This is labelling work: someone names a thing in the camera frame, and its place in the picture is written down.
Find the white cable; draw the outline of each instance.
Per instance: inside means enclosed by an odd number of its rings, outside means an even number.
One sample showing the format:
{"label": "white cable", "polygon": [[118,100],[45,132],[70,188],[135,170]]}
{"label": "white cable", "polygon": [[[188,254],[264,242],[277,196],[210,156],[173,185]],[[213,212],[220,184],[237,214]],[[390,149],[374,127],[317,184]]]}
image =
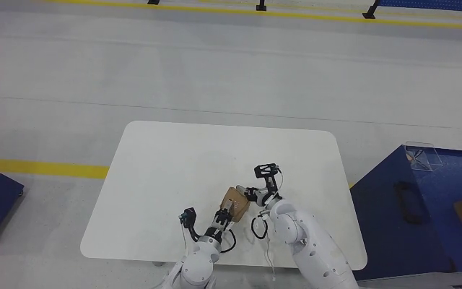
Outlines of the white cable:
{"label": "white cable", "polygon": [[185,255],[188,256],[188,246],[186,245],[185,230],[183,229],[183,224],[180,223],[181,233],[183,233],[183,241],[185,242]]}
{"label": "white cable", "polygon": [[265,256],[265,259],[268,257],[268,259],[266,259],[266,261],[268,262],[268,264],[271,266],[272,270],[273,270],[273,281],[276,281],[276,273],[274,272],[274,265],[273,265],[273,262],[271,261],[271,258],[269,257],[269,235],[266,235],[266,238],[267,238],[267,247],[266,247],[266,256]]}

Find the brown cardboard box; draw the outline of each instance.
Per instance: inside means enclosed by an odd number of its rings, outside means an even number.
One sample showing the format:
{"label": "brown cardboard box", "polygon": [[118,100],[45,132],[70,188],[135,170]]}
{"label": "brown cardboard box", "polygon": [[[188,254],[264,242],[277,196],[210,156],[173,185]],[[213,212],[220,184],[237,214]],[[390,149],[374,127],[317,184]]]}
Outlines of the brown cardboard box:
{"label": "brown cardboard box", "polygon": [[250,202],[244,197],[237,189],[230,187],[223,198],[222,204],[219,206],[223,208],[225,202],[231,199],[232,200],[232,208],[231,208],[231,215],[233,222],[239,222],[240,219],[243,217],[245,211],[250,207]]}
{"label": "brown cardboard box", "polygon": [[462,201],[454,203],[454,209],[456,210],[457,215],[459,216],[459,219],[461,219],[462,222]]}

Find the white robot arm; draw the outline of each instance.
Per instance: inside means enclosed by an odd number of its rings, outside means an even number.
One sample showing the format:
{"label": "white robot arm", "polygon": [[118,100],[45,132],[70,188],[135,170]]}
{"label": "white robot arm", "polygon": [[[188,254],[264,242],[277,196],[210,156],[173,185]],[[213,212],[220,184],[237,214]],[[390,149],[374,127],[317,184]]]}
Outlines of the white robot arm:
{"label": "white robot arm", "polygon": [[192,239],[195,241],[193,249],[188,256],[175,264],[162,282],[162,289],[212,289],[215,287],[216,278],[213,276],[214,263],[218,261],[219,254],[230,251],[222,251],[222,234],[227,230],[231,222],[230,213],[232,201],[227,200],[222,209],[215,213],[214,220],[203,236],[199,236],[194,230],[196,212],[194,208],[184,210],[180,215],[180,221],[184,228],[189,229]]}
{"label": "white robot arm", "polygon": [[[358,289],[343,252],[327,231],[319,225],[315,216],[307,211],[297,210],[291,202],[279,196],[274,178],[278,172],[281,172],[279,167],[273,163],[259,165],[254,171],[257,178],[265,179],[266,188],[236,186],[236,189],[249,201],[263,207],[263,214],[269,214],[275,234],[290,247],[295,264],[310,287]],[[221,251],[222,234],[232,219],[230,214],[232,201],[228,200],[225,204],[225,207],[215,214],[214,221],[204,236],[198,236],[193,229],[196,219],[193,208],[185,210],[180,216],[183,227],[189,229],[196,244],[188,256],[184,256],[176,263],[164,279],[161,288],[173,288],[178,278],[180,279],[177,284],[181,289],[214,288],[216,279],[212,274],[213,263],[218,261],[219,253],[224,252]]]}
{"label": "white robot arm", "polygon": [[265,179],[266,188],[236,186],[236,189],[269,213],[276,236],[290,247],[295,264],[311,288],[358,289],[343,252],[315,216],[297,210],[279,196],[274,178],[280,172],[279,167],[273,163],[259,165],[254,171],[257,178]]}
{"label": "white robot arm", "polygon": [[221,246],[207,241],[206,236],[199,238],[193,251],[175,264],[170,274],[164,279],[162,289],[172,289],[178,278],[182,289],[212,289],[216,278],[212,274],[219,258]]}
{"label": "white robot arm", "polygon": [[314,215],[297,211],[282,199],[271,208],[269,218],[312,288],[358,289],[348,261]]}

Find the yellow stripe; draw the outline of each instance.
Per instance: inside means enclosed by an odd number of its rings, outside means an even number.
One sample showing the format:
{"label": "yellow stripe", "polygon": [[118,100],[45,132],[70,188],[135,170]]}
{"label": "yellow stripe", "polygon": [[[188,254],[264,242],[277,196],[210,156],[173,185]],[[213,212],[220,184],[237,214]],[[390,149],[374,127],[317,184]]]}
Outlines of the yellow stripe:
{"label": "yellow stripe", "polygon": [[77,178],[105,178],[109,167],[76,163],[47,163],[29,160],[0,160],[2,173],[33,173]]}
{"label": "yellow stripe", "polygon": [[142,8],[142,9],[175,10],[175,11],[189,11],[189,12],[211,12],[211,13],[227,13],[227,14],[247,14],[247,15],[270,16],[270,17],[330,20],[330,21],[340,21],[340,22],[356,22],[356,23],[369,23],[369,24],[387,24],[387,25],[405,25],[405,26],[462,29],[462,24],[456,24],[456,23],[415,22],[415,21],[385,20],[385,19],[369,20],[369,19],[364,19],[361,17],[328,16],[328,15],[300,14],[300,13],[289,13],[289,12],[261,12],[261,11],[223,9],[223,8],[211,8],[211,7],[185,7],[185,6],[170,6],[170,5],[162,6],[162,5],[137,4],[137,3],[109,2],[109,1],[89,1],[89,0],[44,0],[44,1],[55,2],[55,3],[65,3],[65,4],[84,4],[84,5],[94,5],[94,6],[129,7],[129,8]]}
{"label": "yellow stripe", "polygon": [[[197,0],[200,3],[211,3],[211,4],[225,4],[225,5],[246,5],[255,6],[254,3],[249,2],[236,2],[236,1],[220,1],[220,0]],[[360,9],[345,9],[345,8],[332,8],[332,7],[314,7],[304,5],[288,5],[288,4],[267,4],[268,7],[285,8],[285,9],[306,9],[316,11],[334,11],[334,12],[346,12],[346,13],[358,13],[361,14],[365,10]],[[406,17],[422,17],[422,18],[449,18],[449,19],[462,19],[462,16],[450,15],[450,14],[417,14],[417,13],[403,13],[403,12],[380,12],[376,11],[375,14],[379,15],[390,15],[390,16],[406,16]]]}

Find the white table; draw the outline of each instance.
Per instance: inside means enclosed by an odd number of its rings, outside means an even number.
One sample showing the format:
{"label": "white table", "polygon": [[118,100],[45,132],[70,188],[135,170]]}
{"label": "white table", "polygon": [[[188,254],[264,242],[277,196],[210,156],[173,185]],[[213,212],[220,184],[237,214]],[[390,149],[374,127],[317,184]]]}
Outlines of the white table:
{"label": "white table", "polygon": [[[205,233],[230,186],[264,186],[253,168],[265,163],[282,169],[280,194],[311,210],[352,269],[362,269],[367,255],[335,137],[301,129],[130,123],[80,249],[90,258],[176,262],[185,251],[179,214],[194,207],[196,231]],[[250,221],[259,210],[252,204],[234,225],[237,246],[218,264],[269,265],[264,256],[266,241],[257,240],[250,231]],[[271,228],[270,224],[274,266],[296,267],[288,247]]]}

